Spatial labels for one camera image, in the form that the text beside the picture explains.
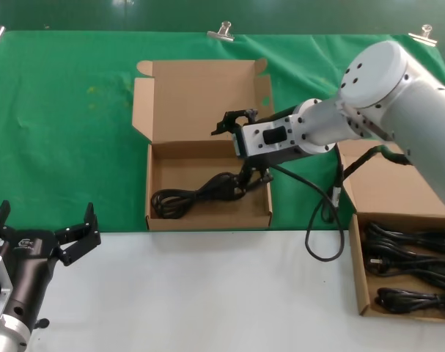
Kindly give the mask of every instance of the black cable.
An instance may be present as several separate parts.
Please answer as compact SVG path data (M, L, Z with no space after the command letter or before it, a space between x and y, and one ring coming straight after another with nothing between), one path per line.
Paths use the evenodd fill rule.
M445 231L398 232L371 222L366 226L365 233L367 239L388 238L399 245L419 246L445 254Z
M413 275L445 290L445 258L417 254L388 238L362 242L364 267L376 276Z
M245 191L238 188L238 176L222 172L211 178L198 190L162 189L156 191L150 200L155 213L161 219L179 219L196 202L207 200L232 201L242 198Z
M286 174L287 176L292 177L293 179L302 182L304 185L307 185L310 188L313 188L320 196L322 196L322 198L325 200L325 202L328 203L328 206L331 209L331 212L333 214L334 220L338 225L338 230L339 230L339 250L338 252L330 258L322 258L319 257L318 255L316 255L312 249L310 248L309 245L309 239L310 239L310 232L312 231L312 227L313 227L313 221L315 219L315 216L317 215L318 210L320 209L320 206L322 205L322 202L320 200L320 202L317 204L317 207L314 209L314 212L312 214L312 217L310 218L310 222L309 225L307 226L307 234L305 236L305 247L308 251L308 253L310 253L311 256L313 256L313 258L315 258L316 260L319 260L320 262L331 262L335 259L338 259L339 256L341 255L341 253L343 252L344 248L345 248L345 233L342 230L342 226L341 226L341 222L339 221L339 217L338 217L338 212L336 211L336 208L334 207L333 203L331 202L331 200L329 199L328 195L322 191L317 185L315 185L314 183L308 181L307 179L296 175L295 173L286 170L283 167L280 167L279 165L271 165L271 167L275 170L278 170L279 172L282 172L283 174Z
M341 192L342 183L345 180L344 168L343 168L343 165L341 162L341 153L339 152L338 144L336 144L334 146L334 155L336 156L336 172L334 175L334 183L333 183L332 187L330 187L328 189L328 191L326 192L329 199L333 199L333 193L335 191ZM322 218L323 222L330 224L334 220L333 216L331 215L330 208L326 205L326 201L324 199L322 199L321 202L322 202L322 205L321 205L322 211L320 213L321 218ZM339 204L334 204L334 207L336 210L338 210Z
M368 160L370 160L374 155L378 153L381 153L385 159L391 161L392 163L400 165L411 165L411 162L406 158L406 156L400 153L393 153L386 145L381 144L368 149L368 151L366 151L363 155L361 155L356 161L354 161L350 166L348 166L343 171L343 165L341 162L341 155L339 153L338 144L335 146L334 150L338 166L336 167L336 176L334 179L334 184L327 191L327 194L329 195L330 199L332 197L335 188L342 188L342 183L344 182L344 180L350 177L359 167L364 165ZM322 220L324 222L329 224L333 222L333 218L329 213L329 209L326 208L325 203L323 203L321 215L322 215Z
M375 303L390 313L405 314L421 309L437 308L445 318L445 293L436 295L382 287L377 290L377 294Z

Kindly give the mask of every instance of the green cloth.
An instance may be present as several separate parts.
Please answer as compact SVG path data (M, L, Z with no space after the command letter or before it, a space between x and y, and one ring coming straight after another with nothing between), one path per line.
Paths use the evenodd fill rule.
M268 59L277 111L336 93L344 69L388 35L8 32L0 41L0 204L8 223L56 229L93 202L102 231L145 230L147 140L131 126L136 63L155 59ZM434 48L397 36L445 83ZM333 153L285 166L326 189ZM274 172L272 229L303 229L316 193ZM342 198L347 223L352 207ZM315 222L316 228L334 228Z

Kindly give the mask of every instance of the box flap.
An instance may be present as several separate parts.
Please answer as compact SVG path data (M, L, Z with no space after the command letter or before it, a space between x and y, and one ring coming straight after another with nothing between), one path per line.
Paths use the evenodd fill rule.
M258 118L274 113L271 79L259 76L265 59L142 61L137 68L133 126L152 142L229 140L211 136L230 110L256 108Z
M339 143L345 168L379 144L368 140ZM387 146L401 153L397 145ZM445 217L445 205L414 166L394 164L381 154L372 157L345 180L344 187L357 213Z

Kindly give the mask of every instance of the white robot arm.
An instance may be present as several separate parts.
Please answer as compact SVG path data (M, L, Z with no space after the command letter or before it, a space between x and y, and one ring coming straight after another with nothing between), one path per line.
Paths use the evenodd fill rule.
M394 141L445 204L445 86L398 43L362 51L335 97L283 112L232 130L224 118L214 134L231 131L238 155L260 168L326 153L346 139Z

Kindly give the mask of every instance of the cardboard box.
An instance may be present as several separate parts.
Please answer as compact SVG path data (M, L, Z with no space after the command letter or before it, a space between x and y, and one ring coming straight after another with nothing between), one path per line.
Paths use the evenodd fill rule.
M375 141L340 143L343 164L348 167L375 145L378 145ZM391 144L389 147L401 153L396 145ZM376 155L361 166L345 181L344 187L356 208L349 236L359 314L443 320L444 317L437 309L393 315L376 304L375 297L380 287L423 293L443 291L411 275L379 277L368 273L364 268L361 241L364 239L364 227L370 221L398 231L445 230L445 205L415 167L393 164L382 155ZM430 253L424 249L414 250Z
M150 204L163 188L196 190L220 172L239 173L230 133L211 136L224 113L258 109L274 113L265 59L143 61L136 78L133 126L151 142L147 159L146 220L149 230L219 230L269 227L267 185L234 202L200 202L181 219L159 219Z

